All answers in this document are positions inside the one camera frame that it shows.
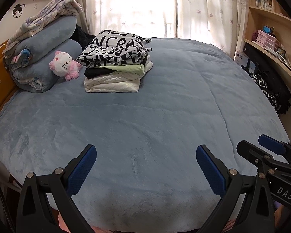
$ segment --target black and white graphic shirt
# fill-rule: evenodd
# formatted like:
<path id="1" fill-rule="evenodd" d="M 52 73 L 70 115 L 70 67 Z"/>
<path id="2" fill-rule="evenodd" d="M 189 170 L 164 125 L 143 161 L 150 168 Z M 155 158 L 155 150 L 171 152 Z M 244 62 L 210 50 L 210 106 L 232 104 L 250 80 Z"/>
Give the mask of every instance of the black and white graphic shirt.
<path id="1" fill-rule="evenodd" d="M 150 41 L 131 33 L 103 30 L 76 60 L 88 68 L 140 63 L 152 51 L 146 47 Z"/>

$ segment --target black cable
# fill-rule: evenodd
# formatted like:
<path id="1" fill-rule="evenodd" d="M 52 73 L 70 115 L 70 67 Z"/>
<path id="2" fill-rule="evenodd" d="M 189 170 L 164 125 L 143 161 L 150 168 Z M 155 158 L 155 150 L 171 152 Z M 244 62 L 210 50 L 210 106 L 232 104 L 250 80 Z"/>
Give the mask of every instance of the black cable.
<path id="1" fill-rule="evenodd" d="M 8 207 L 7 207 L 7 204 L 6 204 L 6 200 L 5 200 L 5 197 L 4 197 L 3 192 L 1 190 L 1 187 L 0 187 L 0 202 L 2 204 L 3 211 L 4 211 L 4 214 L 5 214 L 5 217 L 6 217 L 6 220 L 8 222 L 8 226 L 9 226 L 11 232 L 12 233 L 16 233 L 16 229 L 15 229 L 15 226 L 13 224 L 11 215 L 9 213 L 9 210 L 8 210 Z"/>

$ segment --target bed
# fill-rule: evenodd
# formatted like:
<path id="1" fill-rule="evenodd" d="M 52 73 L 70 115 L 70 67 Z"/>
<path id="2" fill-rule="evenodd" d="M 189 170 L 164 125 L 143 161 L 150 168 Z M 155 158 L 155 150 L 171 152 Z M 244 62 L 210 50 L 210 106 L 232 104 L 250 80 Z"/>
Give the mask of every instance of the bed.
<path id="1" fill-rule="evenodd" d="M 93 144 L 96 163 L 72 197 L 90 225 L 189 231 L 201 227 L 220 199 L 196 162 L 199 145 L 228 168 L 256 175 L 237 143 L 259 146 L 261 134 L 289 138 L 263 92 L 220 49 L 166 38 L 149 46 L 154 66 L 138 93 L 86 93 L 84 70 L 47 92 L 29 93 L 15 88 L 0 63 L 0 161 L 23 183 L 28 172 L 65 167 Z"/>

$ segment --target pink plush toy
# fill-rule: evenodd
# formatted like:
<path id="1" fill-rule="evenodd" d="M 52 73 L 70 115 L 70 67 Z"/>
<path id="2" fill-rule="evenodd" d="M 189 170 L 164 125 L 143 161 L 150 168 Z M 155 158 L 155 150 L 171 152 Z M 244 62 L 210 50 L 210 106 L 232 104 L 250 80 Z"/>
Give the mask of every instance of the pink plush toy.
<path id="1" fill-rule="evenodd" d="M 64 76 L 66 81 L 79 77 L 82 65 L 71 58 L 66 52 L 56 51 L 55 58 L 50 62 L 50 69 L 57 76 Z"/>

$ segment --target black and white clothing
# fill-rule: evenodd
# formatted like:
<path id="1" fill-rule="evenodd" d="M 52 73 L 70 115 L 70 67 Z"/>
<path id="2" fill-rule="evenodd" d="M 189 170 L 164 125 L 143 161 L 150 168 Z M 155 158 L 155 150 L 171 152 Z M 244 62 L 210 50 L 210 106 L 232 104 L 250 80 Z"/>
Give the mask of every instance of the black and white clothing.
<path id="1" fill-rule="evenodd" d="M 145 47 L 151 40 L 138 35 L 103 30 L 87 45 L 77 61 L 87 68 L 141 63 L 152 51 Z"/>
<path id="2" fill-rule="evenodd" d="M 264 95 L 266 95 L 267 99 L 276 110 L 276 113 L 280 114 L 279 109 L 281 108 L 281 105 L 278 104 L 276 95 L 268 89 L 268 86 L 266 82 L 262 79 L 261 75 L 255 74 L 255 73 L 249 73 L 249 75 L 255 81 L 255 83 L 260 87 Z"/>

